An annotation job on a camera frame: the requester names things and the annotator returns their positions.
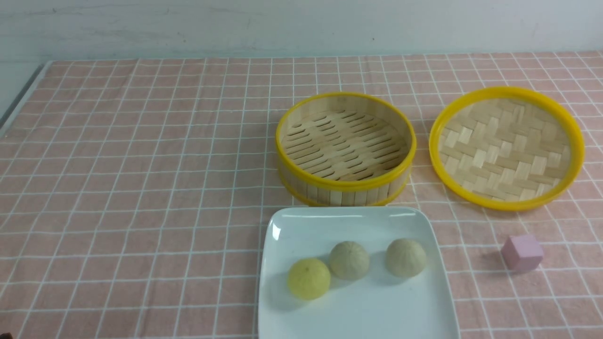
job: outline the bamboo steamer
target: bamboo steamer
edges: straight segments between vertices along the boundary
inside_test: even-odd
[[[584,161],[572,115],[531,90],[491,87],[469,93],[435,121],[429,152],[452,191],[481,206],[521,211],[562,194]]]
[[[289,109],[276,130],[278,170],[287,190],[311,206],[380,206],[406,185],[417,141],[388,102],[327,93]]]

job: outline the wall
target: wall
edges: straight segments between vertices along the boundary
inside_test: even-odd
[[[603,48],[603,1],[0,0],[0,60]]]

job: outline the square white plate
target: square white plate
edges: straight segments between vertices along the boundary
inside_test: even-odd
[[[385,268],[397,238],[421,243],[423,272],[402,281]],[[338,242],[356,241],[371,255],[368,275],[356,282],[333,276],[330,290],[303,302],[286,286],[299,259],[328,255]],[[459,339],[444,264],[431,224],[404,207],[287,208],[268,225],[259,287],[260,339]]]

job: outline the pink cube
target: pink cube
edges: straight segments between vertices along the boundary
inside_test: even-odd
[[[507,267],[514,271],[535,270],[544,255],[538,240],[531,234],[509,237],[500,252]]]

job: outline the pink checkered tablecloth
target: pink checkered tablecloth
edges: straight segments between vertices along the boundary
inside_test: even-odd
[[[345,90],[414,125],[411,183],[394,204],[432,221],[463,339],[603,338],[599,52],[54,62],[41,77],[0,141],[0,333],[257,338],[263,231],[299,205],[274,169],[276,124]],[[535,211],[467,203],[430,166],[444,105],[500,85],[552,97],[584,132],[584,170]],[[545,259],[509,273],[498,249],[524,233]]]

